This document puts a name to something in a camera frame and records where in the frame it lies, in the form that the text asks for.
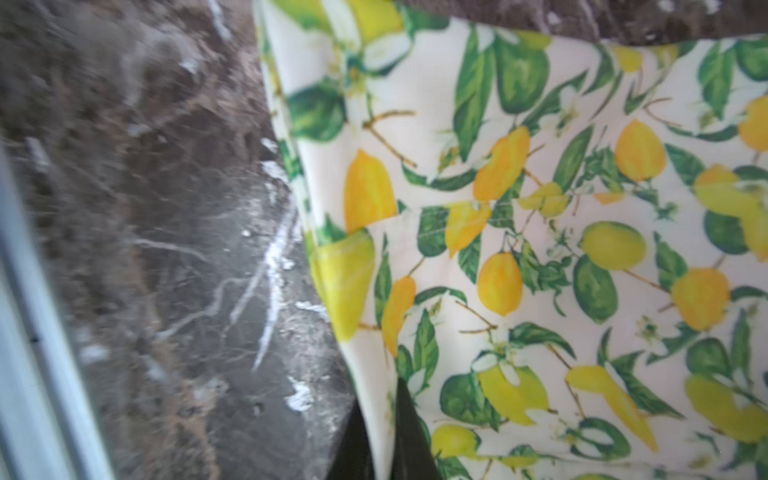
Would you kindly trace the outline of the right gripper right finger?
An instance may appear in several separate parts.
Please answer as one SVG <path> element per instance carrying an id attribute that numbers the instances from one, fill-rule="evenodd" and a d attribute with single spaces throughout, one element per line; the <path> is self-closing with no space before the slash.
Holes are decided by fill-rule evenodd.
<path id="1" fill-rule="evenodd" d="M 441 478 L 426 434 L 423 432 L 407 384 L 398 379 L 395 401 L 393 480 L 439 480 Z"/>

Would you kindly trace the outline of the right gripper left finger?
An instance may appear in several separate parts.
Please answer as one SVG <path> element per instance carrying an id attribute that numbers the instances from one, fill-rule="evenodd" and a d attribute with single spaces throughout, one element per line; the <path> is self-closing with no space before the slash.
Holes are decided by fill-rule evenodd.
<path id="1" fill-rule="evenodd" d="M 370 480 L 375 478 L 366 425 L 358 401 L 353 403 L 341 430 L 327 480 Z"/>

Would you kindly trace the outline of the green lemon print skirt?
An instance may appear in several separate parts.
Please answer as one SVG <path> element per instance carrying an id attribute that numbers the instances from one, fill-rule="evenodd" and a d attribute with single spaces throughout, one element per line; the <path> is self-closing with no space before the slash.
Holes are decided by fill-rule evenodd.
<path id="1" fill-rule="evenodd" d="M 625 47 L 257 1 L 374 479 L 767 475 L 767 38 Z"/>

